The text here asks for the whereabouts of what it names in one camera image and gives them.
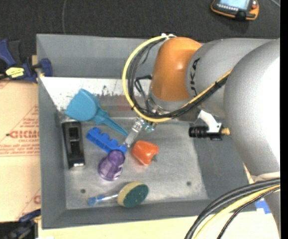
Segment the orange plastic object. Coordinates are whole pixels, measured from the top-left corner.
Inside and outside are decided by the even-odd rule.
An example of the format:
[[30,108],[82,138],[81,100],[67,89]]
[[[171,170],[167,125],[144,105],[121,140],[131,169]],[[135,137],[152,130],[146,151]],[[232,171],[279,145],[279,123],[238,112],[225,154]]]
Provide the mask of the orange plastic object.
[[159,147],[148,141],[137,141],[132,148],[132,154],[136,157],[139,162],[144,165],[149,165],[152,161],[153,156],[158,154]]
[[174,37],[160,47],[151,82],[155,97],[164,101],[189,99],[186,70],[191,57],[201,46],[192,39]]

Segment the black connector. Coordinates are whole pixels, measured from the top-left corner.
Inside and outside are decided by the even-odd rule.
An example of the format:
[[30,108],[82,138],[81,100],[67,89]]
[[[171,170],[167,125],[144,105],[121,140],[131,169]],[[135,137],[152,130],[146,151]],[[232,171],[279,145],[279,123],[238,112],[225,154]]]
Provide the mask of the black connector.
[[208,126],[192,126],[189,128],[188,134],[193,138],[207,138],[211,140],[222,140],[220,133],[207,132]]

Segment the purple plastic container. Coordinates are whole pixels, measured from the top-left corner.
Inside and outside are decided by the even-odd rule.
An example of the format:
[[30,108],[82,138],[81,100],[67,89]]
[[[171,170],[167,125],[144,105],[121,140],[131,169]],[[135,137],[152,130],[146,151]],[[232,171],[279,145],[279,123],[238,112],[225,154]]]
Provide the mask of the purple plastic container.
[[98,164],[99,175],[108,181],[116,180],[123,171],[125,161],[124,154],[119,150],[112,150],[107,157],[103,158]]

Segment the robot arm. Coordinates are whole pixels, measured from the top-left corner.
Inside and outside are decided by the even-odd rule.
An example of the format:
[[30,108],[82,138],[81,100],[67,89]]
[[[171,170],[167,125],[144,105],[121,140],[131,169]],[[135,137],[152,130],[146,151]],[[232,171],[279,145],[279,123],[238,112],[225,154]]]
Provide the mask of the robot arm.
[[[213,131],[221,124],[211,116],[220,118],[251,175],[279,177],[280,39],[231,38],[204,45],[185,37],[166,40],[152,73],[147,100],[151,114],[182,109],[227,72],[225,85],[185,120],[201,118]],[[281,235],[280,192],[266,201]]]

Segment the green sponge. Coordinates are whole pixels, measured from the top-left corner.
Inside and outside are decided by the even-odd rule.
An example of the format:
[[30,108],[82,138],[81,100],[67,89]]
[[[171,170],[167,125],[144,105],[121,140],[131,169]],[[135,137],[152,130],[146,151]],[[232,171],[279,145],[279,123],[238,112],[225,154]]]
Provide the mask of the green sponge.
[[119,205],[131,208],[141,204],[149,192],[148,186],[142,182],[134,181],[124,186],[117,196]]

